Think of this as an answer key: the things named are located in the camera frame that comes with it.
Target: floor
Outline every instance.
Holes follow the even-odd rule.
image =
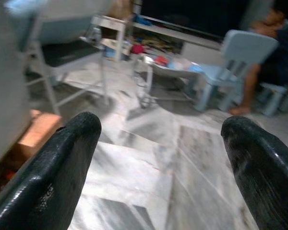
[[[61,108],[65,121],[90,111],[102,123],[69,229],[257,229],[235,184],[220,136],[230,115],[215,109],[214,103],[205,113],[195,111],[190,102],[175,101],[157,101],[142,109],[131,66],[106,62],[110,105],[103,103],[97,85]],[[91,63],[70,73],[65,84],[56,87],[57,97],[98,79],[98,65]],[[51,112],[41,84],[30,92],[33,108]],[[247,117],[288,146],[288,114]]]

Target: bare foot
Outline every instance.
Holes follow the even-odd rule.
[[[244,114],[248,114],[251,111],[250,107],[238,107],[229,110],[229,113],[234,116],[241,116]]]

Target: person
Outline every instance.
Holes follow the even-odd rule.
[[[285,19],[288,19],[288,0],[277,0],[266,19],[252,25],[254,32],[275,38],[279,46],[263,64],[254,65],[249,70],[244,81],[244,98],[239,107],[229,110],[232,115],[251,111],[257,83],[288,85],[288,27],[284,28]]]

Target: marble floor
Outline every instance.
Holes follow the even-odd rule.
[[[255,230],[236,186],[220,130],[230,117],[213,102],[205,113],[190,102],[139,106],[132,64],[106,62],[110,105],[101,87],[61,108],[65,121],[96,114],[102,134],[70,230]],[[57,97],[94,83],[98,65],[72,72]],[[31,106],[51,112],[43,85],[30,88]],[[288,114],[247,117],[288,146]]]

